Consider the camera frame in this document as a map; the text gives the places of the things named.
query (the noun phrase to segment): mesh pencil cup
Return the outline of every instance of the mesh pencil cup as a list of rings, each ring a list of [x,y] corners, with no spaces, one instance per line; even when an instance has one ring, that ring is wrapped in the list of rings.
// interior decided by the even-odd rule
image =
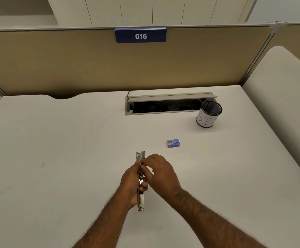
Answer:
[[[221,113],[222,107],[220,104],[210,100],[205,101],[201,105],[196,122],[203,128],[210,128]]]

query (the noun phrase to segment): metal stapler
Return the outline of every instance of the metal stapler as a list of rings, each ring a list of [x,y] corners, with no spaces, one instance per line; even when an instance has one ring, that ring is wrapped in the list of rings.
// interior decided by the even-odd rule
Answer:
[[[140,167],[138,168],[138,180],[139,180],[139,186],[143,183],[143,170],[141,168],[141,165],[143,164],[142,160],[145,158],[145,151],[142,151],[141,153],[136,152],[136,160],[140,160]],[[143,192],[140,192],[140,189],[137,189],[137,212],[144,211],[144,194]]]

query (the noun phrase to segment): blue box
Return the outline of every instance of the blue box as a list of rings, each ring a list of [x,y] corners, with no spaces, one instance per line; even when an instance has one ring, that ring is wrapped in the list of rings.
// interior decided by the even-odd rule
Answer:
[[[167,140],[166,143],[168,148],[180,146],[180,141],[178,139]]]

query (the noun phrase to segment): desk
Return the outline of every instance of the desk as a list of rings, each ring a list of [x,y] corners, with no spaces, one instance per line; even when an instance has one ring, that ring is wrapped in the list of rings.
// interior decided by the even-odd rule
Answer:
[[[124,115],[127,92],[55,100],[0,100],[0,247],[69,248],[117,188],[135,152],[159,153],[183,188],[269,247],[300,247],[300,168],[240,86],[132,91],[211,91],[214,126],[197,112]],[[179,138],[181,146],[167,148]],[[118,247],[201,247],[151,188],[132,209]]]

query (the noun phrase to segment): beige partition panel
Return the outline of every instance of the beige partition panel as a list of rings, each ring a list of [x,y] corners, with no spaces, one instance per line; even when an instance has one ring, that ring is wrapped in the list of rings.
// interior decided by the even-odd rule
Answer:
[[[251,69],[247,78],[249,78],[266,53],[274,46],[283,46],[300,60],[300,24],[286,25],[276,32],[256,64]]]
[[[272,28],[171,28],[165,43],[117,44],[113,30],[0,32],[7,95],[235,85]]]

